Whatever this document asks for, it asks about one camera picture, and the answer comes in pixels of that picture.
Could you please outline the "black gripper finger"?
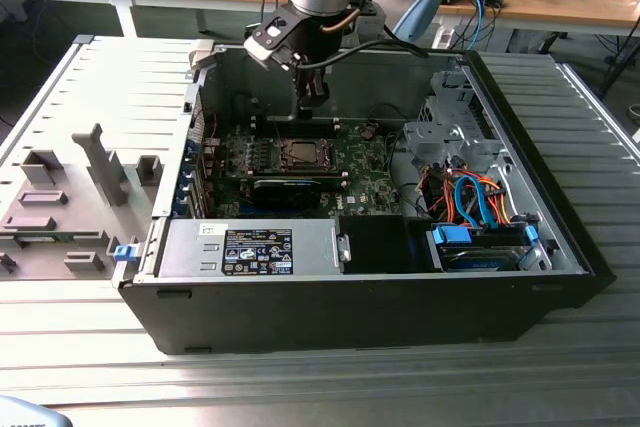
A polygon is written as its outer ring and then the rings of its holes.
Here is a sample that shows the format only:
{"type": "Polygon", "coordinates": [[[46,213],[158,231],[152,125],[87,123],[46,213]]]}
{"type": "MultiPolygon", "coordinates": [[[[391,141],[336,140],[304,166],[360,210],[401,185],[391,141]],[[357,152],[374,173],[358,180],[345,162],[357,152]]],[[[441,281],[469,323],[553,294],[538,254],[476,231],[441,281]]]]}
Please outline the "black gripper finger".
{"type": "Polygon", "coordinates": [[[328,84],[324,80],[324,71],[314,71],[309,82],[309,105],[311,108],[322,106],[330,97],[328,84]]]}
{"type": "Polygon", "coordinates": [[[301,120],[310,120],[313,115],[312,85],[314,72],[310,70],[296,70],[294,75],[294,113],[301,120]]]}

